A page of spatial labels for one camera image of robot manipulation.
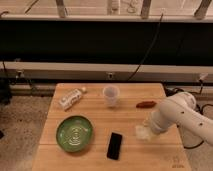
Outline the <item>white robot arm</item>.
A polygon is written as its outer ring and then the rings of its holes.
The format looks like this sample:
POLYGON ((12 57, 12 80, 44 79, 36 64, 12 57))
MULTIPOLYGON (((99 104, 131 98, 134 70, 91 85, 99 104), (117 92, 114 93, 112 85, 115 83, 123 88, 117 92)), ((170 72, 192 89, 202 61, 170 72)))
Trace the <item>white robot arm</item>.
POLYGON ((166 132, 173 124, 183 126, 213 146, 213 120, 195 111, 196 99, 188 92, 166 97, 149 115, 148 123, 154 134, 166 132))

